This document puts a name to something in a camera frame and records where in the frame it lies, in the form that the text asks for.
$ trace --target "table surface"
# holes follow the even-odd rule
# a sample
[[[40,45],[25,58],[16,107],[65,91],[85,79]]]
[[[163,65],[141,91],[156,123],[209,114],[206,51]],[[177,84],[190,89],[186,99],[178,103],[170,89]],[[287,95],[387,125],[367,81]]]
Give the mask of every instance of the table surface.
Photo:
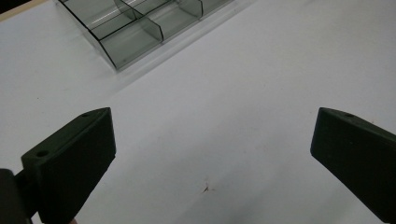
[[[117,158],[78,223],[381,223],[309,148],[321,106],[396,133],[396,2],[227,13],[119,73],[51,1],[0,22],[1,167],[16,174],[24,152],[110,106]]]

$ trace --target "screw hole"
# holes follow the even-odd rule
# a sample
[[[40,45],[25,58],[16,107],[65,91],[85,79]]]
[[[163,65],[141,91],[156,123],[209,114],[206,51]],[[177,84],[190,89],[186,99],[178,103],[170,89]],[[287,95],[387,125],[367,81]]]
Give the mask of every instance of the screw hole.
[[[39,152],[37,152],[37,157],[45,157],[45,156],[47,156],[49,154],[49,152],[48,151],[39,151]]]

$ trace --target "gray translucent container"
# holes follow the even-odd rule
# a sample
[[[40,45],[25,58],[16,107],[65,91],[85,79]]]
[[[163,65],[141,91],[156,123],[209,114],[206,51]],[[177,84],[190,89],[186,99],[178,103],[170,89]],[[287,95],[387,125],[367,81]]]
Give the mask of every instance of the gray translucent container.
[[[116,70],[232,0],[60,0]]]

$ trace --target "white table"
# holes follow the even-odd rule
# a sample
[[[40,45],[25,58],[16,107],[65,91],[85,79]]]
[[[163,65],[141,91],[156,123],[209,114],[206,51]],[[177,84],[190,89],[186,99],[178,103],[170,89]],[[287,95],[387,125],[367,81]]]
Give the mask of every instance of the white table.
[[[381,223],[309,148],[321,106],[396,133],[395,21],[392,0],[261,0],[115,74],[46,2],[0,23],[0,166],[110,106],[117,158],[80,224]]]

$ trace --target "transparent plastic tray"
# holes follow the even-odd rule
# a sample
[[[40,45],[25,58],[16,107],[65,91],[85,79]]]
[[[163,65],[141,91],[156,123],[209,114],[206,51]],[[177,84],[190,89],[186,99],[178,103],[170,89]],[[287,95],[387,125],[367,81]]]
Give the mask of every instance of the transparent plastic tray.
[[[116,70],[232,0],[60,0]]]

